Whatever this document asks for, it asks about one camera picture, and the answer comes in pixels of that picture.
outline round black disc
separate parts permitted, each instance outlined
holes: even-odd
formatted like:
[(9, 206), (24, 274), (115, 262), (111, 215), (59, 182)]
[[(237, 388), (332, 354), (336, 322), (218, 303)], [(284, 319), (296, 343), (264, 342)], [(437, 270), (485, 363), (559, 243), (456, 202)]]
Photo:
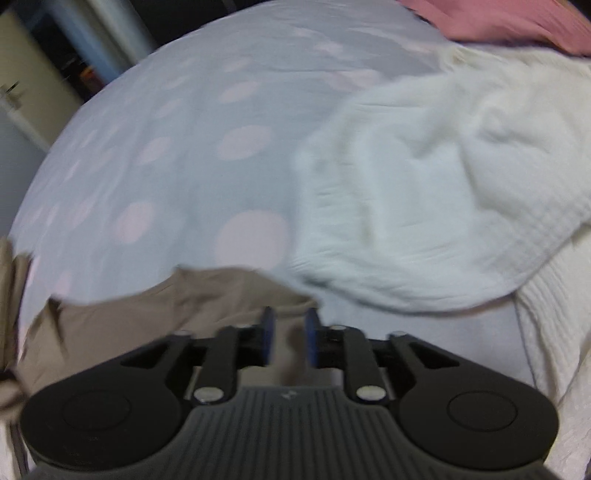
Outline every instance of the round black disc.
[(417, 446), (477, 470), (508, 470), (544, 459), (558, 431), (547, 398), (484, 369), (426, 373), (400, 399), (397, 416)]
[(31, 397), (21, 415), (33, 457), (70, 470), (130, 465), (164, 447), (179, 430), (183, 408), (143, 369), (75, 375)]

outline white towel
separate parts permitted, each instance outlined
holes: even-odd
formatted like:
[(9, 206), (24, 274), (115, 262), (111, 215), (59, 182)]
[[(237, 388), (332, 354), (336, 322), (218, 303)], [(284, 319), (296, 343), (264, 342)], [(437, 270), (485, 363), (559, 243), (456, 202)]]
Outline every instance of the white towel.
[(293, 267), (411, 312), (523, 286), (525, 347), (563, 425), (548, 461), (579, 480), (590, 453), (591, 272), (586, 248), (561, 247), (591, 219), (591, 69), (535, 49), (441, 57), (444, 73), (353, 97), (302, 148)]

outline pink fabric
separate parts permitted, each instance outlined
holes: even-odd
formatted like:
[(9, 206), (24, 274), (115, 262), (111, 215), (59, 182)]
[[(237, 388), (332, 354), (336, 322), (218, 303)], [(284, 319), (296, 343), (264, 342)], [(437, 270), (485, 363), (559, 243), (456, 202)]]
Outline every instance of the pink fabric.
[(591, 55), (591, 22), (559, 0), (400, 0), (451, 40), (542, 41)]

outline bed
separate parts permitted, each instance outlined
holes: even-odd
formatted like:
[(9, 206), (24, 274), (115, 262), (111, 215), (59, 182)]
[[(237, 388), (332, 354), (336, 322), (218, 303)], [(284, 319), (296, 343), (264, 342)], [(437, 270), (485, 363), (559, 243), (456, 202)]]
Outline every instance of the bed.
[(149, 288), (179, 264), (241, 265), (318, 298), (325, 323), (410, 332), (532, 384), (511, 299), (403, 315), (288, 267), (301, 141), (352, 92), (435, 71), (445, 42), (392, 0), (279, 0), (156, 51), (82, 107), (22, 203), (11, 237), (34, 260), (21, 331), (50, 295), (87, 303)]

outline tan fabric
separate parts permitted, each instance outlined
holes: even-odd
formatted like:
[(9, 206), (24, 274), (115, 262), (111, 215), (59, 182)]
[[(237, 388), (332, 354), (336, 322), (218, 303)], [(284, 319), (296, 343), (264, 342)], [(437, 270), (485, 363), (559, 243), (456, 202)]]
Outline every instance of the tan fabric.
[(248, 369), (248, 384), (294, 384), (304, 371), (302, 315), (314, 301), (258, 273), (179, 268), (141, 294), (88, 306), (50, 299), (31, 325), (16, 374), (27, 393), (175, 330), (213, 336), (226, 325), (278, 315), (273, 366)]
[(8, 238), (0, 238), (0, 471), (7, 479), (26, 472), (21, 438), (15, 421), (25, 400), (19, 383), (7, 370), (17, 359), (17, 321), (30, 258), (13, 259)]

